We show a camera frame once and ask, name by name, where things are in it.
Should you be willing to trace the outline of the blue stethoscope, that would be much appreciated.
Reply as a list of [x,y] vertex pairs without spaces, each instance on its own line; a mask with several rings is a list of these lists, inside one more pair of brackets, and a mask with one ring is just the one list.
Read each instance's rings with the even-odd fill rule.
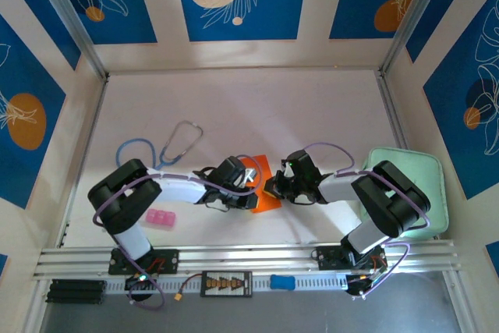
[[[191,142],[184,150],[182,150],[174,158],[167,158],[166,151],[168,150],[168,147],[170,146],[173,139],[175,138],[177,132],[183,126],[192,127],[197,132],[197,137],[193,140],[193,142]],[[151,158],[152,158],[152,168],[162,169],[164,167],[172,166],[172,165],[178,163],[188,152],[190,152],[196,146],[196,144],[203,137],[203,134],[204,134],[204,131],[198,124],[196,124],[195,122],[188,121],[188,120],[182,120],[175,125],[175,128],[172,130],[171,134],[169,135],[168,139],[166,140],[164,146],[162,147],[162,149],[159,153],[157,153],[156,148],[154,147],[152,142],[149,141],[148,139],[132,138],[132,139],[129,139],[129,140],[123,142],[117,148],[117,150],[115,152],[115,164],[117,167],[120,167],[122,165],[122,163],[120,161],[121,153],[127,146],[129,146],[130,144],[133,144],[133,143],[144,143],[150,149]]]

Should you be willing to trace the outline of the orange cloth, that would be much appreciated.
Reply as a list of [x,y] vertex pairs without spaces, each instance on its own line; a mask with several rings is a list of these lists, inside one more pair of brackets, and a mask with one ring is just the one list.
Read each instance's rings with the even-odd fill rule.
[[258,189],[256,191],[256,195],[259,197],[258,206],[251,211],[254,214],[260,214],[280,208],[281,201],[278,198],[268,196],[263,192],[265,182],[273,176],[272,168],[269,165],[267,156],[265,154],[260,154],[257,156],[253,156],[253,159],[260,166],[261,174],[257,176],[257,179],[254,182],[250,183],[250,186],[256,187],[259,181],[261,181],[261,184],[258,186]]

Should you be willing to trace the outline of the black rectangular block stack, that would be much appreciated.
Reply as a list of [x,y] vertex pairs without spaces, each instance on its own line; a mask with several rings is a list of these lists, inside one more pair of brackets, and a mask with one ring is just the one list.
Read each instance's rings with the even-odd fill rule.
[[102,304],[106,281],[81,279],[53,279],[46,303]]

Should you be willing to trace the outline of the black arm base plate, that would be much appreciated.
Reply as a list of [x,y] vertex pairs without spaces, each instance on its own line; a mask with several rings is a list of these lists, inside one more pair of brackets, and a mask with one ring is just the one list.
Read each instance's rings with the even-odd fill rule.
[[[135,263],[150,275],[174,275],[177,273],[179,266],[179,251],[177,249],[152,249],[141,258],[135,260]],[[113,249],[108,266],[108,273],[110,275],[134,275],[137,272],[137,268],[126,258],[120,249]]]
[[386,271],[387,261],[381,246],[375,246],[364,254],[348,250],[343,246],[318,246],[315,249],[315,259],[321,271]]

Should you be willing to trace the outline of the black power distribution board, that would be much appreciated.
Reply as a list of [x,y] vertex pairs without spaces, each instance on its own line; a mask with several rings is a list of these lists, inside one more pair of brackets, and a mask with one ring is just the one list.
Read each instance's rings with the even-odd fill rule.
[[249,298],[253,295],[253,274],[251,271],[203,271],[200,295]]

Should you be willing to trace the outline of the blue bone-shaped clip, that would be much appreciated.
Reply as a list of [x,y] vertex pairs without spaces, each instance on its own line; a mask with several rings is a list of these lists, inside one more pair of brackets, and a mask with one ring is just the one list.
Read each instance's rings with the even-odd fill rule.
[[294,276],[271,275],[270,289],[293,291],[296,289],[296,278]]

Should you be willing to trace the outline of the aluminium frame post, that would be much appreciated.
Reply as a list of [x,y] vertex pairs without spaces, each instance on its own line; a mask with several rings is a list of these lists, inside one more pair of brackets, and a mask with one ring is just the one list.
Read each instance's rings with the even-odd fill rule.
[[380,76],[385,78],[396,61],[399,53],[407,44],[407,41],[412,36],[417,24],[419,23],[426,7],[431,0],[412,0],[409,8],[404,15],[401,24],[395,32],[390,48],[384,57],[384,60],[379,68]]
[[108,72],[95,51],[94,44],[70,0],[49,0],[76,46],[83,53],[102,83],[108,81]]

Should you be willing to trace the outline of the aluminium mounting rail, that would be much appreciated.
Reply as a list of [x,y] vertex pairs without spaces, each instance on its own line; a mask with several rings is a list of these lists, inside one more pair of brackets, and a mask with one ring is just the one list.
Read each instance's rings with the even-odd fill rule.
[[[312,258],[317,246],[316,243],[180,246],[176,275],[207,270],[252,271],[255,275],[317,273],[319,267]],[[43,249],[34,268],[34,278],[103,278],[108,275],[111,251],[111,247]],[[405,273],[461,269],[458,249],[451,240],[441,239],[411,243],[407,257],[397,267],[397,271]]]

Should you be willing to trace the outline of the mint green tray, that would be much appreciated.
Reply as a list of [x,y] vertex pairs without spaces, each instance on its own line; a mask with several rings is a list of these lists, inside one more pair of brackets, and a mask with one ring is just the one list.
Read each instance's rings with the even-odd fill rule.
[[430,225],[404,232],[400,238],[425,240],[445,232],[449,226],[444,173],[441,163],[433,155],[393,147],[375,147],[363,162],[364,169],[372,169],[381,161],[390,161],[403,172],[430,200],[426,213]]

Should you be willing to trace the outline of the pink pill box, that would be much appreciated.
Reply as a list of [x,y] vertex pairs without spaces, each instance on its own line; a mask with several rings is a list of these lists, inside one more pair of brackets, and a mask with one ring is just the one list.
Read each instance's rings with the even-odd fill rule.
[[171,211],[150,209],[146,213],[145,222],[162,228],[173,228],[175,226],[176,214]]

